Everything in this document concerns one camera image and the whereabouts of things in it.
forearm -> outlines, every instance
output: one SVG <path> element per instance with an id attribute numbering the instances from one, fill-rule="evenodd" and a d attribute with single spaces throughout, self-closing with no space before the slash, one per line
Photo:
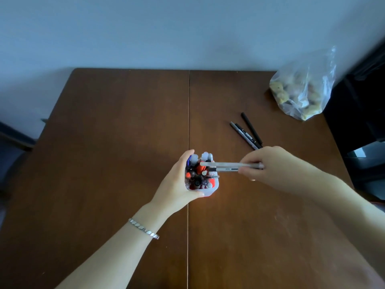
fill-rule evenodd
<path id="1" fill-rule="evenodd" d="M 334 222 L 368 263 L 385 279 L 385 213 L 335 176 L 323 173 L 308 196 Z"/>
<path id="2" fill-rule="evenodd" d="M 166 210 L 149 203 L 132 218 L 156 233 L 168 217 Z M 57 288 L 126 288 L 152 239 L 132 224 L 125 224 Z"/>

wooden table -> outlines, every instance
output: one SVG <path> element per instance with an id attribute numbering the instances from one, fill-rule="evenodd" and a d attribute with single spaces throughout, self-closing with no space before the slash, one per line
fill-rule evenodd
<path id="1" fill-rule="evenodd" d="M 55 287 L 151 200 L 185 150 L 239 161 L 251 149 L 229 121 L 244 125 L 242 111 L 266 146 L 351 184 L 324 117 L 283 114 L 267 92 L 272 75 L 76 69 L 13 180 L 0 287 Z M 237 174 L 220 183 L 170 217 L 129 287 L 384 287 L 313 204 Z"/>

left hand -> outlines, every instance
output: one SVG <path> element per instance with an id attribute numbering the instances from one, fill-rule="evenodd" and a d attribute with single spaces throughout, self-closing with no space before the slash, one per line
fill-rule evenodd
<path id="1" fill-rule="evenodd" d="M 163 179 L 151 200 L 152 204 L 166 210 L 169 215 L 179 211 L 192 200 L 205 196 L 203 192 L 189 191 L 185 186 L 186 162 L 192 154 L 194 150 L 183 153 Z"/>

clear plastic bag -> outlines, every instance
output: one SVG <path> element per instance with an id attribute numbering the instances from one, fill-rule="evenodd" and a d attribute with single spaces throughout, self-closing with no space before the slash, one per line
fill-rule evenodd
<path id="1" fill-rule="evenodd" d="M 335 81 L 335 47 L 318 50 L 286 64 L 270 80 L 280 109 L 305 121 L 325 109 Z"/>

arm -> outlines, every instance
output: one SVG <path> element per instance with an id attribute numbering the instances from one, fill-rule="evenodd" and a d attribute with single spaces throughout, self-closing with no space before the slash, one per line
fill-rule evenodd
<path id="1" fill-rule="evenodd" d="M 262 162 L 265 169 L 242 167 L 240 174 L 275 189 L 308 198 L 329 213 L 349 241 L 385 279 L 384 212 L 339 178 L 319 170 L 281 147 L 264 147 L 249 153 L 241 162 Z"/>
<path id="2" fill-rule="evenodd" d="M 160 184 L 151 202 L 140 208 L 132 219 L 156 233 L 171 214 L 193 199 L 203 196 L 201 192 L 188 191 L 184 183 L 186 161 L 193 153 L 194 150 L 190 150 L 181 156 Z M 126 288 L 152 239 L 131 223 L 125 224 L 65 278 L 57 289 Z"/>

